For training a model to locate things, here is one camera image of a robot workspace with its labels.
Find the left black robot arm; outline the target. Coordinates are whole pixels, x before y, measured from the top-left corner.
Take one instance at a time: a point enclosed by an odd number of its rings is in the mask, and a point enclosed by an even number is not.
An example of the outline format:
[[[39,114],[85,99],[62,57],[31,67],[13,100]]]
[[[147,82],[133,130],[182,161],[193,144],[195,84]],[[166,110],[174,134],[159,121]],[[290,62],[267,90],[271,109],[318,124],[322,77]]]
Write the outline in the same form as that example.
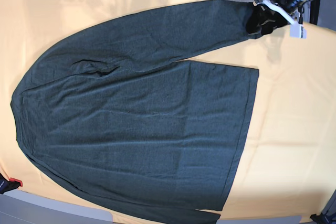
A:
[[[303,13],[307,4],[315,0],[254,0],[254,11],[246,24],[249,34],[271,34],[289,25],[290,37],[305,39]]]

